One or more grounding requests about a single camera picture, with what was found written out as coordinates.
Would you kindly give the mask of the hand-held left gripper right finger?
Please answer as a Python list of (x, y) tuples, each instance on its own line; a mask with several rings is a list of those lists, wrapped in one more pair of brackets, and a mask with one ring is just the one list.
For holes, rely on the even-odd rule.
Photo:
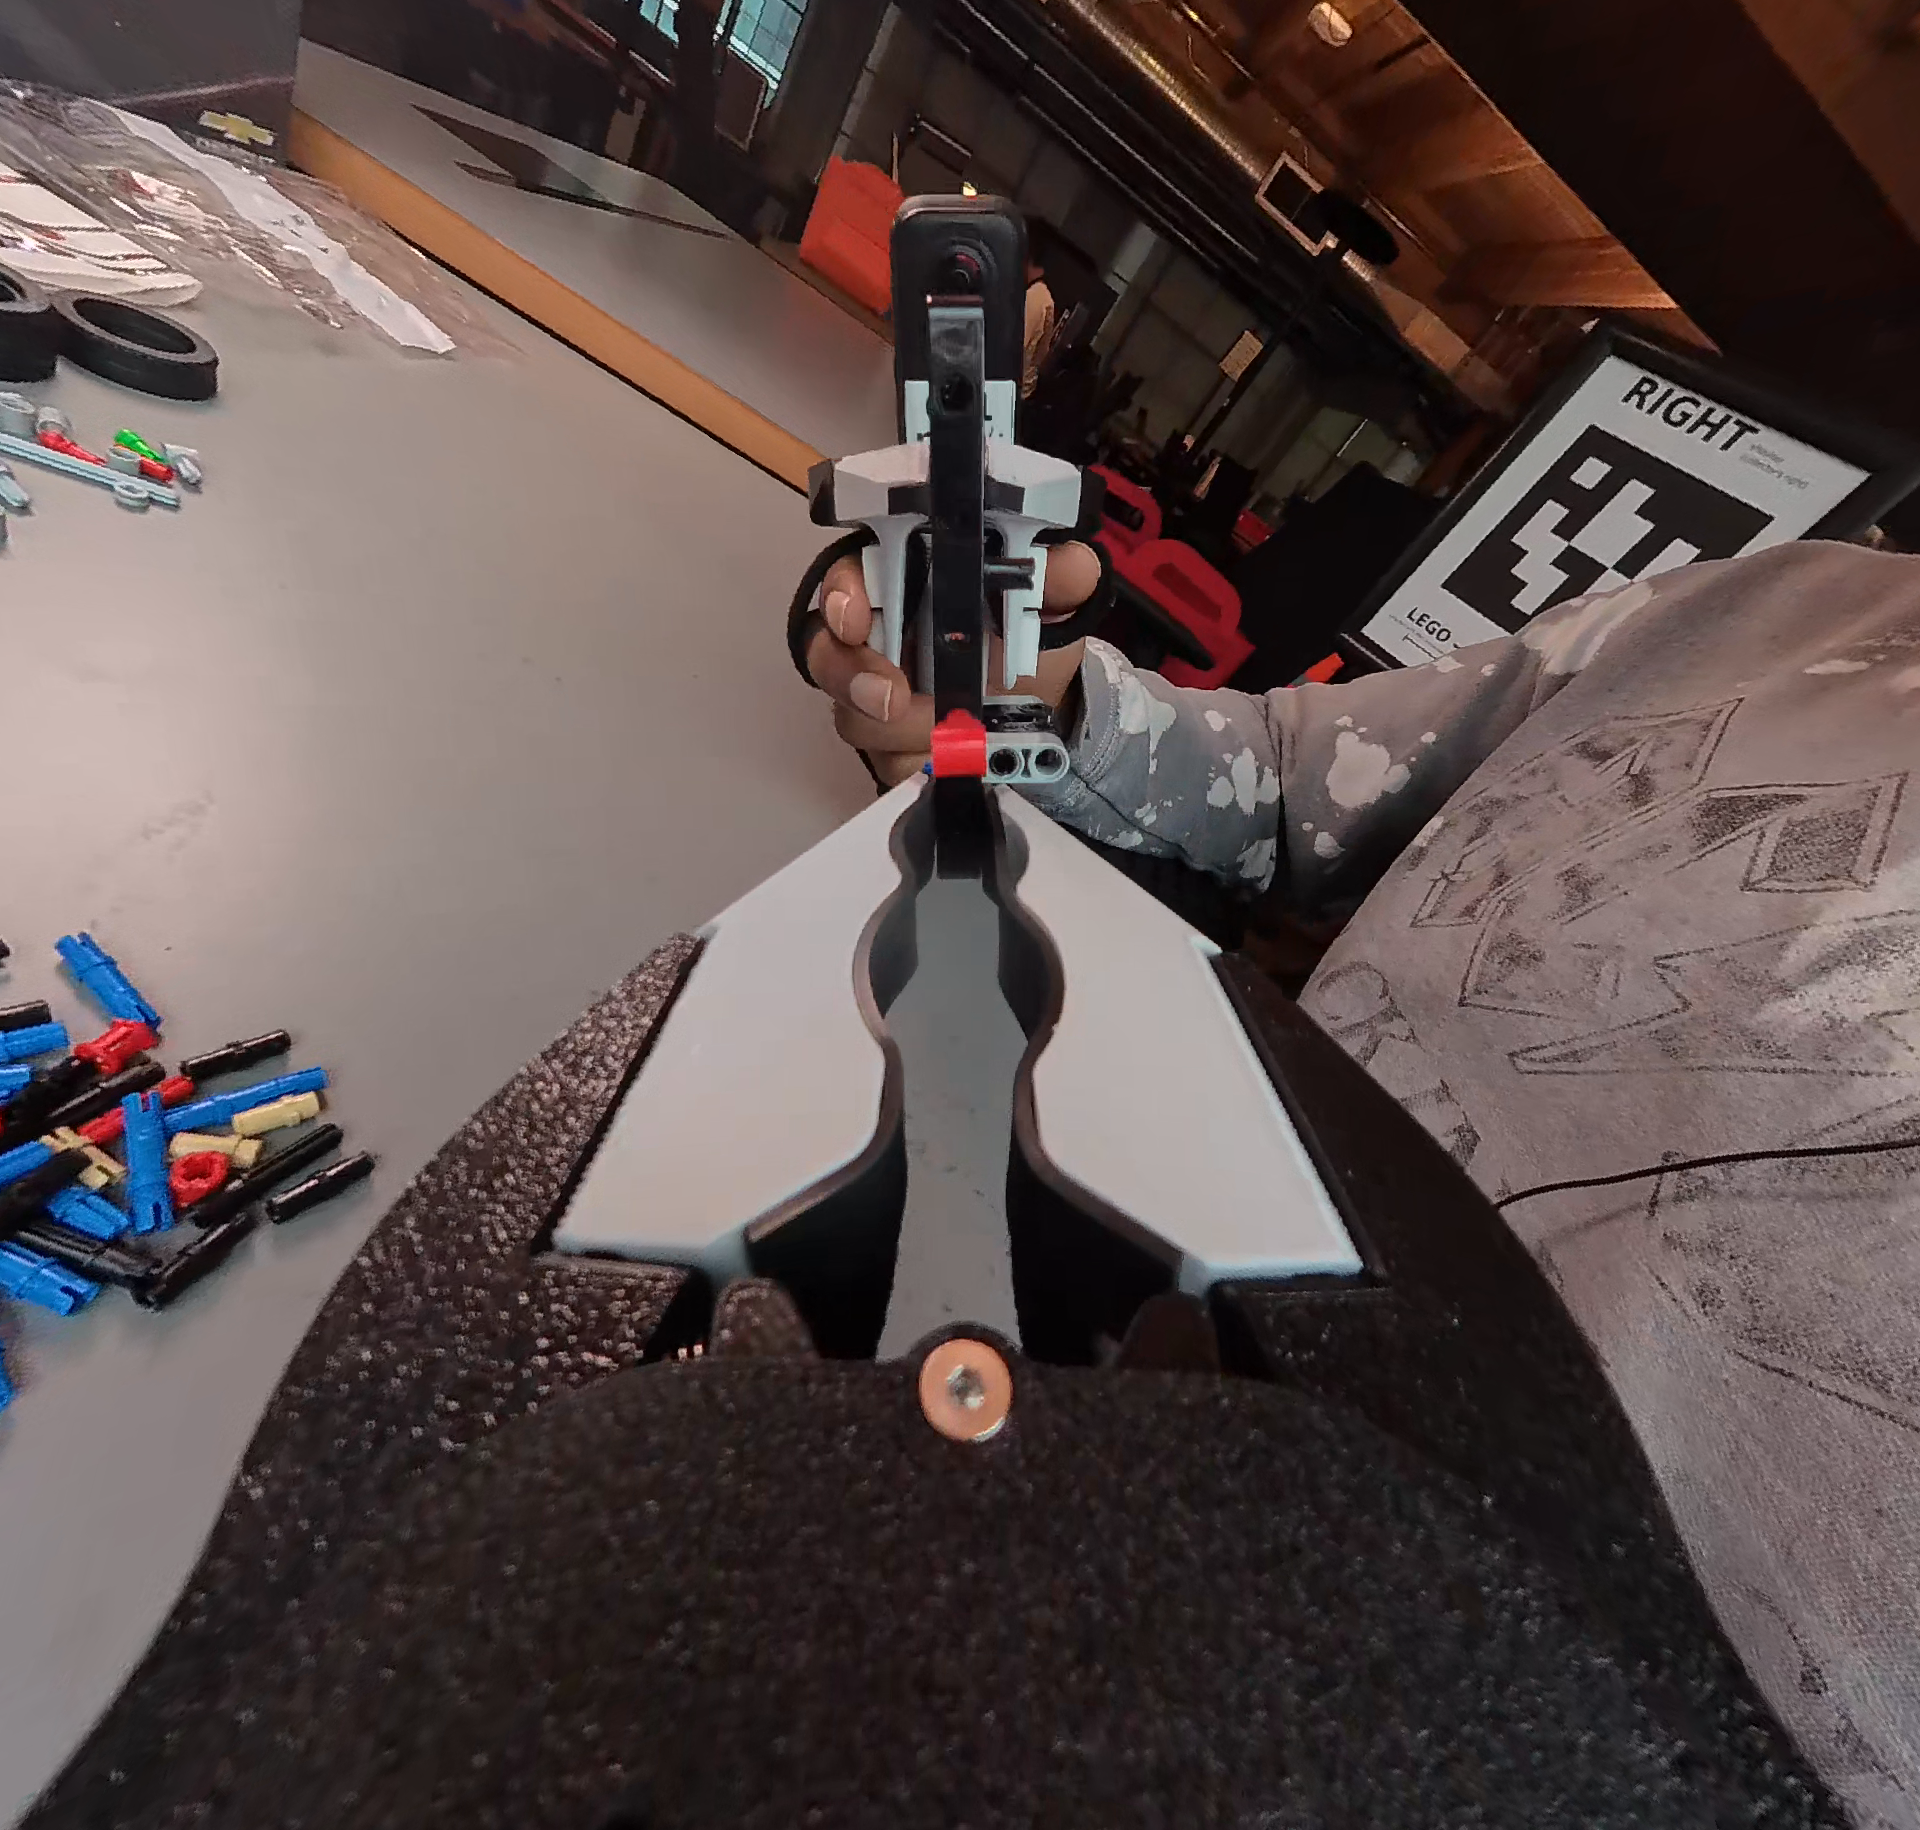
[(1006, 1183), (1015, 1295), (1356, 1282), (1362, 1250), (1220, 948), (1013, 792), (993, 798), (996, 977), (1023, 1035)]

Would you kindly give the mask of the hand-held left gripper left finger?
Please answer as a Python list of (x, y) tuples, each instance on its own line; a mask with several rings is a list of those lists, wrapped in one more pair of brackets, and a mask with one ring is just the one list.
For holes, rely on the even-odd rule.
[(903, 1191), (890, 1015), (918, 970), (928, 786), (897, 786), (721, 910), (557, 1210), (553, 1248), (773, 1277), (808, 1231), (870, 1246)]

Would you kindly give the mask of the black toy brick frame assembly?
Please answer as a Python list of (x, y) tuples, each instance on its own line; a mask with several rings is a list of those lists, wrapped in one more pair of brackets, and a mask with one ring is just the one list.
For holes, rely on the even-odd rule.
[(988, 696), (990, 631), (983, 583), (983, 501), (990, 407), (1009, 381), (988, 379), (988, 305), (976, 295), (925, 301), (923, 444), (930, 558), (920, 610), (920, 669), (932, 696), (930, 810), (934, 868), (982, 878), (991, 856), (991, 790), (1036, 786), (1063, 772), (1037, 710)]

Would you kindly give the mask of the pile of colourful toy pins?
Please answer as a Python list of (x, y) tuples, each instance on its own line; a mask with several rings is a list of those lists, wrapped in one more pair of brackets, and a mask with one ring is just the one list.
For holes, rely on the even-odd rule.
[(3, 990), (1, 1311), (175, 1309), (267, 1226), (365, 1186), (334, 1075), (286, 1026), (170, 1051), (168, 1018), (93, 933), (51, 945), (59, 1001)]

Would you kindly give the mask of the person's right forearm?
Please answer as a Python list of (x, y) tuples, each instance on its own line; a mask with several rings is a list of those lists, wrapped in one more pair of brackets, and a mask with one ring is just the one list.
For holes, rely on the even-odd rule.
[(1519, 639), (1267, 693), (1175, 687), (1088, 640), (1063, 698), (1067, 775), (1036, 798), (1231, 899), (1341, 915), (1552, 693)]

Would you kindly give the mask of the grey desk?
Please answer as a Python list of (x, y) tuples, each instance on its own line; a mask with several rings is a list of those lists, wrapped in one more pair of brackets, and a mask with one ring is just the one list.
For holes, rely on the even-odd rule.
[(293, 1036), (372, 1178), (164, 1313), (3, 1309), (3, 1826), (127, 1682), (290, 1357), (412, 1176), (664, 941), (873, 800), (784, 646), (803, 501), (465, 284), (408, 354), (274, 293), (188, 310), (221, 393), (63, 373), (203, 491), (31, 476), (3, 549), (6, 1003), (161, 1051)]

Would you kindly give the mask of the person's right hand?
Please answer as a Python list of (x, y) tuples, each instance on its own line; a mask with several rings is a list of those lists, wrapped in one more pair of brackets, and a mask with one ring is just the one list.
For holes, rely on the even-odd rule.
[[(1099, 583), (1096, 547), (1049, 547), (1042, 621), (1057, 625), (1072, 618), (1094, 599)], [(935, 713), (928, 693), (915, 693), (897, 664), (868, 646), (872, 618), (862, 555), (852, 549), (826, 569), (818, 605), (802, 623), (800, 651), (808, 681), (832, 705), (838, 738), (862, 756), (875, 786), (888, 790), (918, 776), (930, 760)], [(1013, 687), (1015, 694), (1048, 705), (1067, 748), (1083, 710), (1078, 678), (1086, 653), (1088, 640), (1043, 648), (1036, 674), (1021, 677)]]

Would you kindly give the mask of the orange plastic object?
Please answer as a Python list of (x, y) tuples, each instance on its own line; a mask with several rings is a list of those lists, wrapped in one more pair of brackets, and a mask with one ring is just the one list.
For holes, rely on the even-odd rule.
[(829, 157), (798, 242), (803, 268), (880, 318), (893, 307), (892, 233), (901, 201), (880, 167)]

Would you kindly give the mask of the wood-edged grey table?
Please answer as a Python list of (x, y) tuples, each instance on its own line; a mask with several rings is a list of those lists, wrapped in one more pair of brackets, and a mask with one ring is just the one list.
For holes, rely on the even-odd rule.
[(803, 491), (897, 439), (892, 342), (619, 163), (302, 40), (290, 159), (428, 258)]

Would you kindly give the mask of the person's grey printed sweatshirt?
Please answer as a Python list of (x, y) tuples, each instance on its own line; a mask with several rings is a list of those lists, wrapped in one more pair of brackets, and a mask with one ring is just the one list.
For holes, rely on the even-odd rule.
[(1856, 1826), (1915, 1826), (1915, 599), (1795, 545), (1548, 612), (1304, 995), (1556, 1285)]

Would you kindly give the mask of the black-white printed tag board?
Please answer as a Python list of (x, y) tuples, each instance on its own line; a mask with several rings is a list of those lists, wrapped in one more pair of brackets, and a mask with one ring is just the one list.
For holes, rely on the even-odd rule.
[(1848, 541), (1915, 491), (1915, 444), (1693, 348), (1601, 323), (1339, 632), (1425, 666), (1639, 578)]

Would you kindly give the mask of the crumpled clear plastic bags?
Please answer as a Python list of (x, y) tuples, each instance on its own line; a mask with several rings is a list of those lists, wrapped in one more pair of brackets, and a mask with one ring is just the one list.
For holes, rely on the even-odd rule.
[(485, 337), (439, 268), (327, 185), (156, 118), (3, 80), (3, 163), (197, 280), (197, 298), (286, 303), (435, 358)]

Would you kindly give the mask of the black toy tire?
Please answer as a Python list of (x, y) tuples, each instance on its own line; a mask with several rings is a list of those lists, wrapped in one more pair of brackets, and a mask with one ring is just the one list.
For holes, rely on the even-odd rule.
[(55, 298), (9, 267), (0, 272), (0, 379), (33, 385), (55, 376), (63, 323)]
[(59, 354), (93, 379), (168, 403), (211, 403), (219, 357), (194, 328), (148, 307), (57, 293)]

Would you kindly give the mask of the cluster of mixed small bricks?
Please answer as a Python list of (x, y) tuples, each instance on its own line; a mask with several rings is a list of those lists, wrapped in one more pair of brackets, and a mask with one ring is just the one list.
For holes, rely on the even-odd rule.
[(202, 467), (190, 450), (161, 452), (132, 432), (117, 432), (107, 450), (88, 450), (66, 415), (45, 403), (1, 393), (3, 508), (24, 514), (31, 502), (17, 482), (22, 471), (59, 475), (106, 493), (132, 514), (177, 512), (181, 493), (202, 487)]

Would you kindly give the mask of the sticker sheet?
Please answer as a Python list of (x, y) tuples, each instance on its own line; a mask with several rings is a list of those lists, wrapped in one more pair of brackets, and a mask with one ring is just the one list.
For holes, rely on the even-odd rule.
[(156, 310), (202, 293), (197, 278), (9, 163), (1, 163), (1, 267), (45, 293)]

